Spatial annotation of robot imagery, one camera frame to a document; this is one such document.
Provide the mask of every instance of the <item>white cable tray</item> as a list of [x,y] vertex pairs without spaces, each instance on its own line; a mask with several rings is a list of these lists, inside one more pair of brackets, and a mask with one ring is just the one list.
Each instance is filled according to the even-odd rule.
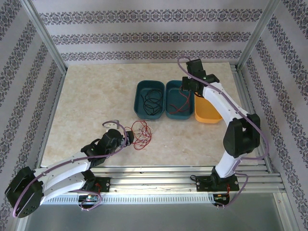
[[[46,201],[45,205],[75,205],[79,195],[61,195]],[[102,204],[202,204],[213,203],[212,194],[166,194],[166,195],[102,195]]]

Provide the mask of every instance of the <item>aluminum frame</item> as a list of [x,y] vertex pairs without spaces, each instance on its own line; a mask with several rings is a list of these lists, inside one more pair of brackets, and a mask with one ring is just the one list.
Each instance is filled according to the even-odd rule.
[[267,23],[270,20],[270,17],[274,13],[275,9],[277,8],[280,0],[269,0],[268,4],[266,5],[254,31],[252,32],[248,42],[246,43],[246,46],[236,63],[237,71],[240,72],[242,68],[244,67],[250,53],[254,49],[258,39],[260,38],[264,28],[266,27]]
[[32,0],[20,0],[22,6],[26,10],[29,18],[31,19],[33,25],[35,26],[38,34],[40,35],[41,39],[45,43],[48,51],[50,52],[52,58],[60,68],[60,71],[63,75],[66,74],[67,66],[59,53],[58,49],[56,48],[48,30],[46,29],[38,11],[36,10]]
[[[269,0],[257,26],[252,33],[246,47],[244,48],[237,65],[231,65],[231,71],[234,76],[236,88],[239,92],[242,106],[245,110],[253,112],[253,107],[249,101],[247,89],[243,82],[241,69],[253,50],[258,38],[263,29],[268,23],[271,15],[279,4],[279,0]],[[49,120],[47,132],[45,134],[42,148],[38,158],[38,166],[42,161],[43,153],[51,130],[52,121],[55,115],[57,103],[60,98],[62,86],[64,84],[67,66],[63,61],[60,53],[53,43],[45,25],[43,24],[38,12],[35,9],[31,0],[21,0],[22,5],[27,11],[29,17],[33,21],[38,33],[42,37],[53,59],[59,66],[64,75],[60,83],[60,88],[56,95],[56,102],[53,106],[51,119]],[[259,155],[264,153],[264,143],[261,142],[258,149]],[[111,177],[111,192],[108,193],[110,198],[117,198],[119,195],[133,194],[137,197],[142,195],[201,195],[208,193],[196,192],[196,185],[189,177],[190,175],[210,175],[212,166],[207,167],[192,167],[192,166],[144,166],[144,167],[97,167],[93,168],[93,173],[98,177]],[[279,173],[273,173],[270,161],[265,158],[265,161],[260,161],[257,166],[239,166],[238,171],[246,173],[249,176],[249,182],[243,193],[273,193],[277,208],[283,222],[285,230],[298,230],[298,225],[294,217],[291,204],[285,192],[284,184]],[[244,177],[239,177],[239,186],[243,185]],[[65,196],[77,195],[76,193],[66,193]],[[27,218],[16,219],[12,230],[23,230],[26,226]]]

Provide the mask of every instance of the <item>black bracket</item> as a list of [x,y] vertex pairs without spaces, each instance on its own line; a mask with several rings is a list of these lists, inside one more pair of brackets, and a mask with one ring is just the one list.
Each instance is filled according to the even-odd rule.
[[[110,177],[96,177],[91,187],[83,187],[82,190],[96,192],[96,193],[107,193],[110,189]],[[98,201],[98,197],[95,195],[82,195],[79,196],[78,202],[81,203],[83,201],[96,203]],[[83,205],[84,208],[91,208],[93,205]]]
[[230,196],[228,194],[214,194],[214,201],[217,203],[214,203],[214,206],[221,206],[221,204],[223,205],[227,205],[230,202]]
[[215,184],[211,176],[195,176],[191,175],[191,179],[196,182],[197,192],[224,192],[227,191],[229,185],[230,191],[239,191],[237,177],[232,175],[228,180]]
[[[126,146],[134,142],[134,134],[132,131],[126,131],[127,141]],[[84,146],[80,151],[87,156],[108,155],[114,153],[116,149],[124,145],[124,137],[116,129],[109,129],[101,139],[95,139],[92,143]],[[91,166],[95,167],[104,163],[106,157],[89,159]]]
[[[257,114],[247,117],[260,128],[260,117]],[[244,153],[250,153],[260,145],[260,134],[244,118],[234,118],[228,125],[223,138],[223,146],[234,158]]]
[[[14,207],[24,188],[35,178],[34,171],[29,167],[19,170],[14,177],[9,187],[5,190],[5,195]],[[24,218],[33,213],[40,204],[41,198],[44,195],[42,182],[36,180],[24,194],[17,208],[17,216]]]
[[[187,71],[189,74],[195,76],[196,78],[203,80],[207,83],[219,83],[219,79],[213,75],[207,75],[205,70],[203,69],[201,59],[195,59],[191,60],[186,63]],[[203,83],[200,83],[199,81],[183,77],[182,78],[182,90],[189,90],[197,93],[198,95],[203,94],[203,88],[206,87]]]

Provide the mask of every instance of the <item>patterned wallpaper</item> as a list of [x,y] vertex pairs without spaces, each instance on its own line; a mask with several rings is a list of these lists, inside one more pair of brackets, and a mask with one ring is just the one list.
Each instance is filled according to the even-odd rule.
[[308,8],[281,1],[243,69],[301,230],[308,230]]
[[0,0],[0,231],[12,224],[4,189],[33,168],[60,86],[61,72],[18,0]]
[[67,64],[236,63],[267,0],[33,0]]

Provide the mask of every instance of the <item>beige tabletop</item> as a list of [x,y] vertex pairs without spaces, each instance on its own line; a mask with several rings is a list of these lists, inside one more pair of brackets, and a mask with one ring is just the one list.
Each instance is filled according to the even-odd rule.
[[[229,63],[204,63],[207,74],[215,74],[227,93],[239,104],[239,96]],[[72,156],[106,132],[102,123],[119,120],[131,126],[138,120],[134,112],[136,86],[142,80],[181,80],[185,76],[177,64],[71,65],[68,68],[42,165]],[[192,115],[188,120],[167,118],[148,121],[154,130],[148,146],[137,151],[132,146],[107,159],[105,166],[213,166],[224,152],[222,139],[226,125],[202,124]],[[245,164],[255,165],[255,161]]]

